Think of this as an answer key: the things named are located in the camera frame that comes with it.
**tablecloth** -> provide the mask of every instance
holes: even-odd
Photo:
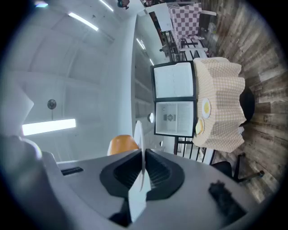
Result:
[[[204,120],[204,131],[195,135],[193,143],[199,147],[232,152],[244,140],[238,127],[246,119],[239,96],[245,88],[245,79],[239,77],[241,65],[226,58],[194,59],[197,88],[197,117],[202,117],[202,101],[208,98],[211,114]]]
[[[173,24],[171,31],[175,44],[181,49],[181,40],[188,38],[200,40],[197,36],[199,29],[199,17],[202,11],[201,3],[179,6],[177,3],[167,3],[169,14]]]

